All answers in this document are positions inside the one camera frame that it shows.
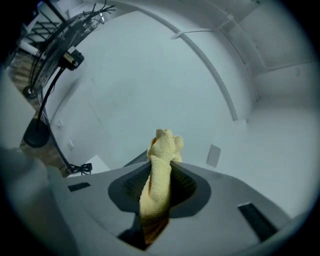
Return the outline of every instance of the yellow towel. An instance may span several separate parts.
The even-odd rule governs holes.
[[[146,244],[152,243],[168,223],[170,161],[182,161],[179,151],[183,146],[182,137],[158,129],[147,149],[151,172],[140,196],[140,223]]]

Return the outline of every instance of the black fan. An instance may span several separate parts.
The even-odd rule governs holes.
[[[81,172],[84,174],[90,173],[92,167],[89,164],[75,166],[69,164],[59,149],[59,146],[54,138],[50,128],[50,122],[46,115],[46,102],[52,92],[56,81],[65,69],[74,70],[84,57],[78,52],[75,47],[85,39],[92,31],[94,31],[100,23],[102,16],[100,13],[115,11],[112,9],[115,5],[109,6],[98,11],[83,12],[58,26],[55,31],[42,43],[41,49],[37,54],[37,58],[33,61],[31,73],[29,77],[29,86],[25,87],[23,94],[28,99],[39,97],[41,104],[37,119],[33,119],[24,136],[24,141],[33,148],[44,146],[51,136],[52,141],[71,173]],[[43,97],[43,87],[48,83],[50,77],[59,69],[52,83]],[[44,113],[45,123],[41,121],[42,113]]]

